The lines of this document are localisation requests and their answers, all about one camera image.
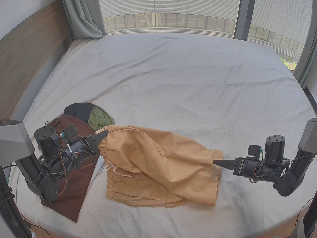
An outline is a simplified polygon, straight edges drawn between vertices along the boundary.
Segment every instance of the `bed frame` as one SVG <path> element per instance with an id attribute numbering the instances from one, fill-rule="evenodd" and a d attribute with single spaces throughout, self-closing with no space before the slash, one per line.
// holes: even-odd
<path id="1" fill-rule="evenodd" d="M 10 119 L 43 64 L 72 39 L 61 0 L 37 11 L 0 40 L 0 120 Z"/>

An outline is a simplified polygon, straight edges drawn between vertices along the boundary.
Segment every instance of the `grass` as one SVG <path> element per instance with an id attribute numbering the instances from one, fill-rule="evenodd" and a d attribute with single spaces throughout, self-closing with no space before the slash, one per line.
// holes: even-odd
<path id="1" fill-rule="evenodd" d="M 281 58 L 281 60 L 283 61 L 283 63 L 286 65 L 286 67 L 290 70 L 294 70 L 297 63 L 295 62 L 291 62 L 291 61 L 286 61 L 285 59 Z"/>

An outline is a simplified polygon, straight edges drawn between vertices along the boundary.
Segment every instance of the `gray green curtain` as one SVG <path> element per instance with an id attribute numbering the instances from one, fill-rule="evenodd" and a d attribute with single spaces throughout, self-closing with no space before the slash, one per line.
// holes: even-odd
<path id="1" fill-rule="evenodd" d="M 62 0 L 74 38 L 101 38 L 107 35 L 99 0 Z"/>
<path id="2" fill-rule="evenodd" d="M 293 73 L 302 89 L 307 86 L 310 75 L 317 65 L 317 0 L 313 0 L 310 26 L 303 52 Z"/>

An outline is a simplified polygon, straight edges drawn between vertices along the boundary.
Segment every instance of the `green garment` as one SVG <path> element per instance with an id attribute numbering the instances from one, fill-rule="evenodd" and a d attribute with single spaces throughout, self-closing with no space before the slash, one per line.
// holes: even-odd
<path id="1" fill-rule="evenodd" d="M 115 125 L 113 118 L 101 107 L 94 106 L 88 118 L 89 126 L 97 131 L 108 125 Z"/>

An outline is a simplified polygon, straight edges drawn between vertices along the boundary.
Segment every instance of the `clothing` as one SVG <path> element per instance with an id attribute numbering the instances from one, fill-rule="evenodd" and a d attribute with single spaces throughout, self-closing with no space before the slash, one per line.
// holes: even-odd
<path id="1" fill-rule="evenodd" d="M 88 123 L 97 131 L 108 125 L 115 125 L 113 118 L 101 107 L 92 103 L 73 103 L 65 108 L 64 114 L 72 115 Z"/>
<path id="2" fill-rule="evenodd" d="M 108 172 L 107 197 L 130 205 L 215 205 L 223 159 L 188 137 L 137 126 L 106 126 L 99 144 Z"/>
<path id="3" fill-rule="evenodd" d="M 108 125 L 115 125 L 113 118 L 101 107 L 95 105 L 88 118 L 89 126 L 97 131 Z"/>
<path id="4" fill-rule="evenodd" d="M 87 123 L 71 115 L 64 114 L 59 118 L 55 118 L 50 124 L 55 127 L 57 133 L 61 133 L 62 129 L 73 124 L 81 137 L 95 134 Z M 94 155 L 95 161 L 90 166 L 68 173 L 66 190 L 53 202 L 46 202 L 41 199 L 42 205 L 77 222 L 98 157 L 99 154 Z M 82 163 L 82 166 L 84 167 L 91 161 L 92 158 L 88 158 Z M 65 186 L 65 179 L 60 180 L 57 186 L 58 192 L 61 192 Z"/>

